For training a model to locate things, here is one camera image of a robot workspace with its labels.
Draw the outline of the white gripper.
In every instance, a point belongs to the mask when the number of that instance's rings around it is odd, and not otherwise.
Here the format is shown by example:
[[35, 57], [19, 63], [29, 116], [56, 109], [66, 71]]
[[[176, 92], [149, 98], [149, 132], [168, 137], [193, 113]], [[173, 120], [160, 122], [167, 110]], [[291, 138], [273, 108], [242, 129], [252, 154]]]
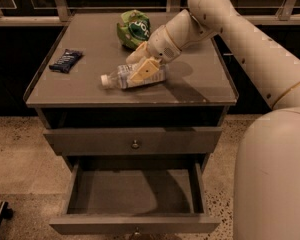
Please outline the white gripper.
[[[148, 52], [153, 57], [143, 58], [148, 56]], [[160, 26], [151, 34], [148, 42], [142, 42], [126, 58], [127, 64], [137, 63], [133, 73], [129, 76], [129, 80], [133, 83], [141, 83], [159, 70], [160, 61], [157, 59], [166, 64], [172, 62], [180, 54], [181, 50], [172, 41], [166, 26]]]

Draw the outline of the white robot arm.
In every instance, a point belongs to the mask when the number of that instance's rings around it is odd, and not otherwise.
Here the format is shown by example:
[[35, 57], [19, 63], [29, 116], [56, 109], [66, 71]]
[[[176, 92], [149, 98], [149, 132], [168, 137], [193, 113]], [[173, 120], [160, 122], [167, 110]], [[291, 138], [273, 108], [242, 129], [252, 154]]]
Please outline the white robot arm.
[[234, 240], [300, 240], [300, 59], [254, 26], [230, 0], [188, 0], [129, 57], [177, 58], [190, 43], [219, 35], [270, 112], [245, 132], [234, 173]]

